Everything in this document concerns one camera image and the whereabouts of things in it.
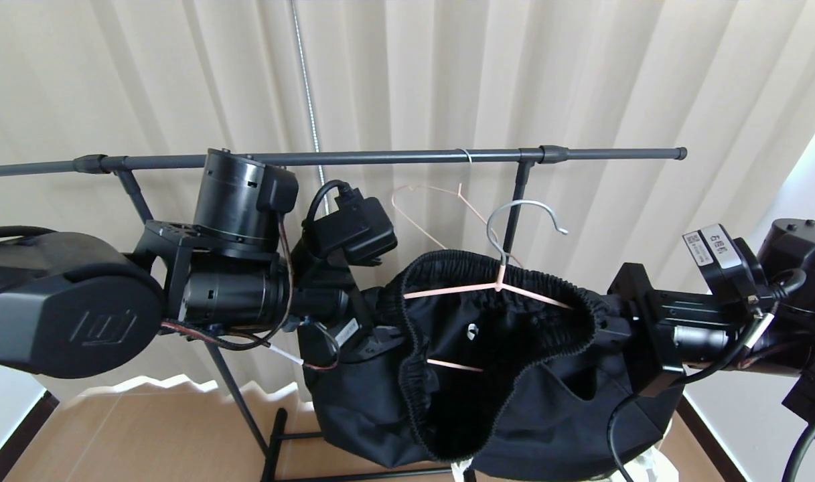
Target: clothes hanger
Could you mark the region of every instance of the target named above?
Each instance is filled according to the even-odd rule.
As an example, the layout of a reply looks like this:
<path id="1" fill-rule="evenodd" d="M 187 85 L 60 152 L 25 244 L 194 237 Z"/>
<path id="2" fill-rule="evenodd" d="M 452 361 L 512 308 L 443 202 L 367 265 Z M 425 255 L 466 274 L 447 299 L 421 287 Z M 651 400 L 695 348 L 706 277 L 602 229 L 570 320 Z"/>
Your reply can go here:
<path id="1" fill-rule="evenodd" d="M 398 194 L 398 192 L 401 191 L 402 189 L 410 189 L 411 191 L 415 191 L 416 189 L 428 189 L 428 190 L 434 190 L 434 191 L 441 192 L 441 193 L 448 194 L 448 195 L 453 195 L 456 198 L 458 198 L 460 201 L 462 201 L 463 204 L 465 204 L 466 207 L 468 207 L 469 210 L 472 211 L 472 213 L 475 214 L 476 217 L 478 217 L 478 219 L 481 219 L 481 222 L 483 224 L 487 224 L 488 221 L 484 219 L 484 216 L 482 216 L 480 214 L 480 212 L 478 210 L 476 210 L 472 204 L 469 203 L 469 201 L 466 199 L 466 197 L 463 196 L 463 192 L 462 192 L 463 178 L 467 177 L 469 175 L 469 173 L 471 173 L 471 171 L 472 171 L 472 156 L 469 155 L 469 151 L 466 150 L 466 149 L 459 149 L 459 150 L 463 151 L 463 153 L 465 153 L 466 159 L 469 161 L 469 165 L 468 165 L 467 171 L 465 172 L 465 175 L 462 175 L 461 179 L 458 182 L 458 190 L 457 191 L 453 191 L 453 190 L 449 190 L 449 189 L 442 189 L 442 188 L 438 188 L 438 187 L 435 187 L 435 186 L 429 186 L 428 184 L 417 184 L 417 185 L 414 185 L 414 186 L 411 186 L 410 184 L 405 184 L 404 186 L 401 186 L 401 187 L 396 188 L 395 190 L 393 190 L 392 191 L 392 197 L 390 198 L 390 202 L 392 202 L 392 208 L 395 209 L 395 212 L 398 213 L 398 214 L 401 214 L 401 216 L 404 216 L 404 218 L 407 220 L 407 222 L 410 222 L 411 225 L 416 226 L 416 229 L 419 229 L 419 232 L 422 232 L 426 237 L 428 237 L 428 239 L 431 239 L 431 241 L 434 241 L 434 243 L 437 244 L 438 246 L 440 246 L 440 248 L 442 250 L 447 250 L 448 248 L 446 246 L 444 246 L 440 241 L 438 241 L 435 237 L 433 237 L 431 235 L 431 233 L 425 231 L 425 229 L 423 229 L 422 226 L 419 225 L 419 223 L 414 222 L 413 218 L 411 218 L 410 216 L 407 216 L 407 213 L 402 211 L 401 208 L 398 207 L 398 204 L 395 204 L 395 195 Z M 499 242 L 498 241 L 499 238 L 498 238 L 498 236 L 496 234 L 496 231 L 491 229 L 490 232 L 493 234 L 493 236 L 497 240 L 497 242 Z M 515 257 L 514 255 L 511 255 L 511 254 L 509 254 L 509 256 L 511 257 L 512 260 L 514 260 L 514 262 L 517 263 L 518 266 L 521 266 L 521 268 L 523 267 L 523 263 L 520 262 L 520 260 L 518 260 L 517 257 Z"/>
<path id="2" fill-rule="evenodd" d="M 532 201 L 530 199 L 518 199 L 517 201 L 508 202 L 507 204 L 499 206 L 498 208 L 496 208 L 493 214 L 490 214 L 490 218 L 488 219 L 487 222 L 487 229 L 485 231 L 488 240 L 490 241 L 490 244 L 493 244 L 496 250 L 499 251 L 500 253 L 500 271 L 499 274 L 496 275 L 496 281 L 494 281 L 493 283 L 483 283 L 480 285 L 466 285 L 462 287 L 440 288 L 437 290 L 425 290 L 422 292 L 405 293 L 404 299 L 425 298 L 428 296 L 437 296 L 441 294 L 477 292 L 481 290 L 493 289 L 496 292 L 506 290 L 508 292 L 518 293 L 522 296 L 525 296 L 526 298 L 536 299 L 549 305 L 556 305 L 561 306 L 562 308 L 572 309 L 570 308 L 570 306 L 564 304 L 563 302 L 557 301 L 552 298 L 548 298 L 538 293 L 533 293 L 524 290 L 523 288 L 513 287 L 503 282 L 503 278 L 505 278 L 506 275 L 506 266 L 508 266 L 508 259 L 510 256 L 508 255 L 508 253 L 505 253 L 505 250 L 502 249 L 502 246 L 500 245 L 499 241 L 494 236 L 492 236 L 492 230 L 490 226 L 493 223 L 494 218 L 497 216 L 497 214 L 501 213 L 501 211 L 505 210 L 506 208 L 511 208 L 512 206 L 517 206 L 521 204 L 530 204 L 542 208 L 544 211 L 547 212 L 547 214 L 550 215 L 551 220 L 553 220 L 553 226 L 555 230 L 566 235 L 567 233 L 569 233 L 567 229 L 560 228 L 559 223 L 557 222 L 557 215 L 548 205 L 544 204 L 544 202 Z"/>

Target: baseboard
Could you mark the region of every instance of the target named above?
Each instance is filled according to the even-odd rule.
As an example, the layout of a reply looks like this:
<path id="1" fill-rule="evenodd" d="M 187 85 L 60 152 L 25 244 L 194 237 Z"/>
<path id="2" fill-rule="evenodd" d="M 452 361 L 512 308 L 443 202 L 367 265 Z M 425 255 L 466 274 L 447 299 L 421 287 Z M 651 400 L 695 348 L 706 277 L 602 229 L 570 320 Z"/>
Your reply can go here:
<path id="1" fill-rule="evenodd" d="M 686 396 L 680 397 L 676 411 L 686 427 L 690 429 L 692 435 L 696 437 L 696 441 L 701 445 L 705 454 L 711 459 L 711 463 L 717 468 L 717 472 L 720 473 L 720 476 L 723 476 L 725 482 L 748 482 L 723 446 L 720 445 L 720 442 L 717 442 L 714 434 L 686 399 Z"/>
<path id="2" fill-rule="evenodd" d="M 21 458 L 38 430 L 41 430 L 58 405 L 59 400 L 56 400 L 56 397 L 52 396 L 50 392 L 45 391 L 44 395 L 35 402 L 29 414 L 23 418 L 21 424 L 17 425 L 9 440 L 0 449 L 0 482 L 3 482 L 11 468 L 17 463 L 17 459 Z"/>

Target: floor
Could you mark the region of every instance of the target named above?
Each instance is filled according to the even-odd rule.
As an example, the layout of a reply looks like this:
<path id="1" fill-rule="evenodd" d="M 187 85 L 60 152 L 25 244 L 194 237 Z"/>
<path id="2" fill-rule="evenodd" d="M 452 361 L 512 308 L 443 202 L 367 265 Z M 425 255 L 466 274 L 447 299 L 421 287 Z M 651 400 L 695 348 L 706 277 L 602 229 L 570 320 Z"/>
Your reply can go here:
<path id="1" fill-rule="evenodd" d="M 267 396 L 251 387 L 244 390 L 244 396 L 265 434 L 270 433 L 280 407 L 289 412 L 289 432 L 318 430 L 315 415 L 292 388 Z M 679 470 L 680 480 L 722 480 L 677 416 L 661 449 Z M 189 382 L 169 388 L 142 384 L 122 393 L 84 394 L 59 406 L 6 482 L 253 481 L 261 476 L 262 468 L 263 456 L 232 399 L 217 390 L 203 392 Z M 312 439 L 283 445 L 277 476 L 288 479 L 379 470 Z M 421 479 L 450 482 L 452 476 Z M 490 480 L 483 475 L 479 479 Z"/>

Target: white label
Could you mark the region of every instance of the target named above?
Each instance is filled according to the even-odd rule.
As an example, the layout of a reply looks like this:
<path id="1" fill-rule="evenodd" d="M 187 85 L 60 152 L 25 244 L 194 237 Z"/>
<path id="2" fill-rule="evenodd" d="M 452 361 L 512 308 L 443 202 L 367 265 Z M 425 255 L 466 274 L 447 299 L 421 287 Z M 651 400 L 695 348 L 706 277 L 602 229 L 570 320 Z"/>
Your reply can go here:
<path id="1" fill-rule="evenodd" d="M 353 318 L 351 321 L 348 321 L 348 324 L 343 327 L 342 331 L 339 332 L 339 335 L 336 335 L 336 343 L 339 343 L 339 348 L 348 341 L 353 333 L 356 333 L 356 330 L 359 330 L 359 323 L 356 322 L 356 318 Z"/>
<path id="2" fill-rule="evenodd" d="M 705 243 L 711 247 L 711 252 L 723 269 L 734 268 L 741 265 L 741 257 L 738 256 L 735 247 L 731 244 L 731 239 L 726 231 L 719 224 L 702 228 L 702 237 Z"/>
<path id="3" fill-rule="evenodd" d="M 698 235 L 698 231 L 686 233 L 684 235 L 684 243 L 686 243 L 686 249 L 690 250 L 692 259 L 696 260 L 696 265 L 704 266 L 714 262 L 714 258 L 711 257 L 711 253 L 705 248 L 705 242 L 702 241 L 702 237 Z"/>

